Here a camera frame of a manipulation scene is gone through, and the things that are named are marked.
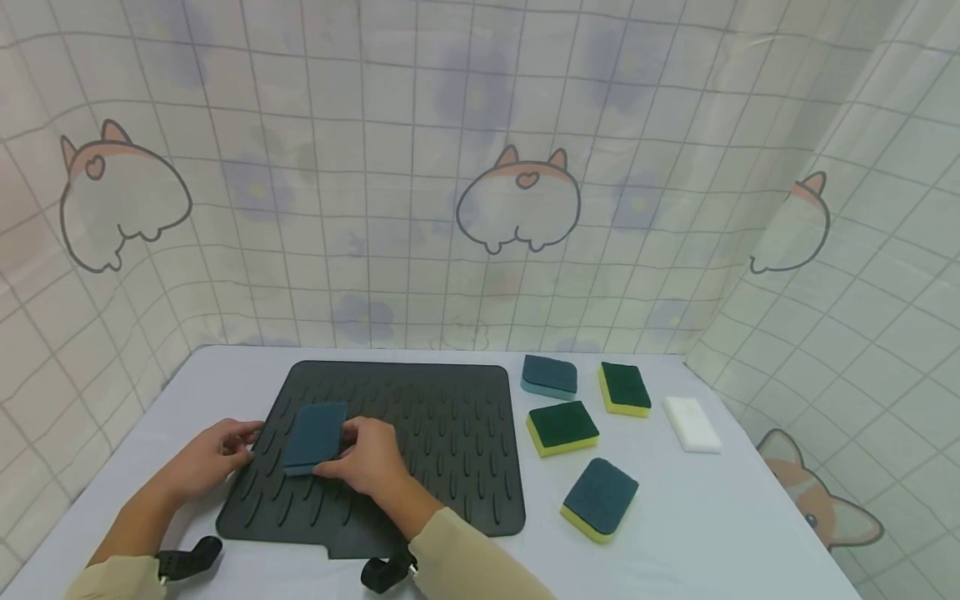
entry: shower curtain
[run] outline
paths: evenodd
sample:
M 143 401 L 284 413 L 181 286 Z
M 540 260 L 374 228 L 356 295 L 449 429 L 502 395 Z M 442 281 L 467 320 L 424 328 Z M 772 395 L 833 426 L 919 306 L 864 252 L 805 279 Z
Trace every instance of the shower curtain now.
M 0 0 L 0 589 L 203 346 L 658 352 L 960 594 L 952 0 Z

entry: blue sponge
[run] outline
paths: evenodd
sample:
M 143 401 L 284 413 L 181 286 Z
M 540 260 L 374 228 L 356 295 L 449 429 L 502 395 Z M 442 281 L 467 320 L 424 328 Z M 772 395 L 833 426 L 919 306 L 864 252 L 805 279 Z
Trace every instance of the blue sponge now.
M 560 514 L 591 540 L 606 543 L 612 540 L 638 487 L 630 475 L 595 458 L 566 495 Z
M 520 387 L 531 394 L 572 400 L 577 394 L 577 368 L 562 360 L 527 354 Z
M 283 451 L 283 473 L 307 475 L 313 467 L 337 455 L 347 420 L 347 404 L 310 404 L 297 413 L 290 441 Z

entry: white sponge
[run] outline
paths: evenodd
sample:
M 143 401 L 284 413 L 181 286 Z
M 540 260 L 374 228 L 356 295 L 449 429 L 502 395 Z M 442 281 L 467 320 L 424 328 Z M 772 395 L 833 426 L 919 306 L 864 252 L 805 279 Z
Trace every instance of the white sponge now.
M 686 452 L 720 452 L 720 437 L 697 398 L 669 396 L 663 406 Z

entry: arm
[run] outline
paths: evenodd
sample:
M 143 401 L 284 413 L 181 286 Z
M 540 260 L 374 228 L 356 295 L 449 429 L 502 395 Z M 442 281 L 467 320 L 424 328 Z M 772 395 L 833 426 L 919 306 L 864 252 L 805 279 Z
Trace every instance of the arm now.
M 159 600 L 165 589 L 154 558 L 177 510 L 247 464 L 262 421 L 225 419 L 202 431 L 117 514 L 67 600 Z
M 357 417 L 344 423 L 344 435 L 355 444 L 314 473 L 343 479 L 383 509 L 411 542 L 415 583 L 429 600 L 554 600 L 523 565 L 410 476 L 390 424 Z

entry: yellow sponge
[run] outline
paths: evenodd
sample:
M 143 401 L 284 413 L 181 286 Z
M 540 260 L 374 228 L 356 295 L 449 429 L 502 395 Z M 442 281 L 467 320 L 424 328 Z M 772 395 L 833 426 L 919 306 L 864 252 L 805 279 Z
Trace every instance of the yellow sponge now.
M 600 363 L 597 375 L 608 413 L 642 418 L 650 415 L 650 396 L 637 367 Z
M 638 487 L 630 475 L 595 458 L 566 495 L 560 514 L 591 540 L 607 543 L 613 539 Z
M 579 400 L 530 411 L 527 429 L 541 458 L 591 447 L 600 438 L 600 431 Z

